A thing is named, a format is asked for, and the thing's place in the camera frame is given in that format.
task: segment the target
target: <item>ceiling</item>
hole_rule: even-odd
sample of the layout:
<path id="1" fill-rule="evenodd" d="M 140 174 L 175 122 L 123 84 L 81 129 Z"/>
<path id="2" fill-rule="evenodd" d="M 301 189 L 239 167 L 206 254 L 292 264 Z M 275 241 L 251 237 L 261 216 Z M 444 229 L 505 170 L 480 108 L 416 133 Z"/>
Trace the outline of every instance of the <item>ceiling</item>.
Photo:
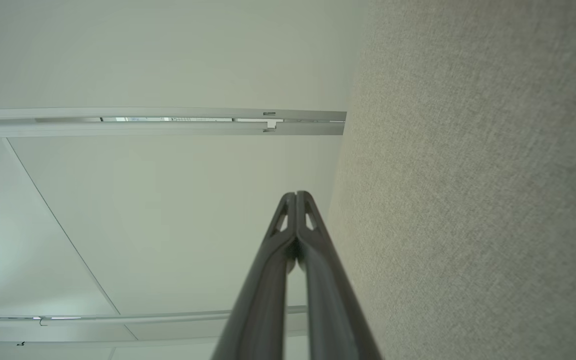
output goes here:
<path id="1" fill-rule="evenodd" d="M 230 310 L 281 196 L 327 214 L 341 136 L 0 138 L 0 316 Z M 288 277 L 288 305 L 306 304 Z M 0 327 L 0 341 L 217 337 L 222 320 Z M 306 329 L 288 315 L 289 331 Z"/>
<path id="2" fill-rule="evenodd" d="M 116 347 L 99 347 L 89 343 L 83 346 L 56 347 L 49 344 L 15 344 L 0 345 L 0 360 L 208 360 L 215 342 L 177 341 L 176 343 L 152 342 L 149 346 L 127 346 L 114 344 Z M 285 360 L 308 359 L 308 337 L 290 336 L 284 343 Z"/>
<path id="3" fill-rule="evenodd" d="M 361 0 L 0 0 L 0 109 L 345 112 Z"/>

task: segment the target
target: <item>ceiling seam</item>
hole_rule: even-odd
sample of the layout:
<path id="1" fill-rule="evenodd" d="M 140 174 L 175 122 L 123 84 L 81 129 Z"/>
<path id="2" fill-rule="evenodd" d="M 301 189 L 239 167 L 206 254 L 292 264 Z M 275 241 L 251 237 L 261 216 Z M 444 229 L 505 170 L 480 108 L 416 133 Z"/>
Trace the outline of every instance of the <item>ceiling seam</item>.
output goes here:
<path id="1" fill-rule="evenodd" d="M 139 341 L 139 339 L 137 338 L 137 336 L 135 336 L 135 334 L 134 334 L 132 331 L 130 331 L 130 328 L 128 328 L 128 325 L 124 324 L 123 327 L 126 328 L 126 330 L 128 330 L 128 333 L 130 333 L 130 335 L 132 335 L 132 337 L 133 337 L 135 340 Z"/>
<path id="2" fill-rule="evenodd" d="M 46 199 L 44 198 L 43 194 L 41 193 L 41 191 L 39 191 L 39 188 L 37 187 L 37 184 L 35 184 L 35 181 L 33 180 L 33 178 L 30 176 L 30 173 L 28 173 L 28 170 L 26 169 L 26 167 L 24 166 L 23 162 L 21 161 L 21 159 L 19 158 L 19 155 L 17 153 L 17 151 L 15 151 L 15 148 L 12 146 L 12 144 L 10 143 L 9 139 L 7 137 L 3 137 L 3 142 L 4 145 L 7 147 L 7 149 L 14 155 L 14 157 L 16 157 L 16 160 L 18 161 L 19 165 L 21 165 L 21 167 L 23 168 L 23 171 L 25 171 L 26 176 L 28 177 L 28 179 L 30 179 L 30 182 L 32 183 L 32 186 L 34 186 L 34 189 L 37 191 L 37 194 L 39 194 L 39 196 L 41 196 L 41 200 L 43 201 L 43 203 L 46 205 L 46 207 L 48 208 L 48 211 L 50 212 L 50 214 L 52 215 L 52 218 L 57 222 L 57 225 L 59 225 L 59 228 L 61 228 L 61 231 L 63 232 L 64 235 L 66 235 L 66 239 L 68 239 L 68 241 L 70 242 L 72 248 L 75 250 L 75 253 L 77 253 L 79 259 L 81 260 L 81 262 L 83 263 L 84 267 L 87 270 L 87 273 L 90 275 L 90 277 L 92 278 L 92 280 L 94 281 L 94 284 L 96 284 L 96 287 L 99 289 L 99 291 L 101 292 L 101 294 L 103 295 L 103 297 L 105 298 L 105 300 L 108 302 L 108 304 L 110 304 L 110 306 L 112 307 L 112 309 L 114 310 L 114 312 L 117 315 L 121 315 L 121 312 L 119 312 L 119 310 L 117 309 L 117 306 L 115 306 L 115 304 L 113 303 L 112 300 L 110 300 L 110 297 L 108 296 L 108 294 L 106 293 L 106 290 L 103 289 L 103 287 L 101 286 L 101 284 L 99 283 L 99 281 L 97 280 L 96 276 L 94 273 L 92 273 L 90 267 L 88 264 L 86 264 L 86 260 L 84 260 L 84 258 L 82 257 L 82 255 L 80 254 L 80 252 L 77 250 L 77 247 L 75 246 L 75 244 L 73 244 L 73 240 L 71 240 L 71 237 L 68 236 L 68 234 L 66 233 L 66 230 L 64 230 L 64 227 L 62 226 L 61 223 L 59 223 L 59 219 L 57 219 L 57 216 L 55 216 L 55 213 L 53 212 L 53 210 L 50 208 L 50 205 L 48 205 L 48 202 L 46 202 Z"/>
<path id="3" fill-rule="evenodd" d="M 108 360 L 113 360 L 113 356 L 115 355 L 116 350 L 117 350 L 116 347 L 110 349 L 110 355 L 108 355 Z"/>

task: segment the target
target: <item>ceiling panel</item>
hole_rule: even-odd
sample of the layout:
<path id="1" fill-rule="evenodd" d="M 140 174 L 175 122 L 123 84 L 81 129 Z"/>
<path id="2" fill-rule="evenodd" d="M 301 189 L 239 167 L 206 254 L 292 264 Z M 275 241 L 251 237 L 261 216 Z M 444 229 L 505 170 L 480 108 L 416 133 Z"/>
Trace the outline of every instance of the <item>ceiling panel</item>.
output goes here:
<path id="1" fill-rule="evenodd" d="M 310 191 L 326 217 L 341 136 L 11 143 L 125 315 L 231 309 L 284 193 Z M 288 305 L 305 305 L 304 276 L 293 283 Z"/>
<path id="2" fill-rule="evenodd" d="M 0 109 L 346 111 L 362 3 L 0 0 Z"/>
<path id="3" fill-rule="evenodd" d="M 305 331 L 308 328 L 306 313 L 286 315 L 286 331 Z M 186 321 L 171 323 L 148 323 L 128 325 L 139 340 L 168 340 L 186 338 L 219 337 L 226 326 L 225 319 Z"/>
<path id="4" fill-rule="evenodd" d="M 135 340 L 123 325 L 0 327 L 0 342 L 116 342 Z"/>
<path id="5" fill-rule="evenodd" d="M 110 348 L 38 348 L 0 345 L 0 360 L 108 360 Z"/>
<path id="6" fill-rule="evenodd" d="M 215 346 L 217 346 L 216 342 L 174 346 L 119 347 L 115 350 L 112 360 L 210 360 Z M 285 360 L 308 360 L 308 337 L 286 337 L 284 354 Z"/>
<path id="7" fill-rule="evenodd" d="M 59 314 L 114 310 L 0 139 L 0 315 Z"/>

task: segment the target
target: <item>ceiling track rail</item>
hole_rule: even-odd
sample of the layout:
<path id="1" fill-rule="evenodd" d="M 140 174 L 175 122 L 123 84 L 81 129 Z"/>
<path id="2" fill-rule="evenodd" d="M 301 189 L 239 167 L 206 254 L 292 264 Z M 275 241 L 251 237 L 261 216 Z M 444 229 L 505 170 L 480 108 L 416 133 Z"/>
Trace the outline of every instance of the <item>ceiling track rail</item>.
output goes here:
<path id="1" fill-rule="evenodd" d="M 343 135 L 343 122 L 99 121 L 0 125 L 0 138 L 121 135 Z"/>
<path id="2" fill-rule="evenodd" d="M 345 121 L 346 112 L 280 109 L 217 109 L 207 107 L 42 107 L 34 109 L 0 109 L 0 119 L 46 119 L 64 117 L 206 117 Z"/>
<path id="3" fill-rule="evenodd" d="M 288 306 L 286 314 L 305 314 L 307 306 Z M 130 325 L 130 324 L 158 324 L 169 322 L 200 322 L 225 320 L 230 317 L 229 310 L 202 311 L 202 312 L 176 312 L 170 314 L 141 314 L 141 315 L 67 315 L 67 316 L 26 316 L 2 317 L 0 327 L 9 326 L 89 326 L 89 325 Z"/>

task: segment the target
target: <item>fabric wall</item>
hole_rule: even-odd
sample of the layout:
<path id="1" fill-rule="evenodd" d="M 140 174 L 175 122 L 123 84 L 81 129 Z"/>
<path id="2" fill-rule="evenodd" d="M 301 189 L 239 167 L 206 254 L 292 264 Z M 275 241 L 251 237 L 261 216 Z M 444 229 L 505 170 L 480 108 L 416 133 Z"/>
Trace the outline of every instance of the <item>fabric wall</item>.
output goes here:
<path id="1" fill-rule="evenodd" d="M 576 359 L 576 1 L 370 9 L 328 227 L 387 359 Z"/>

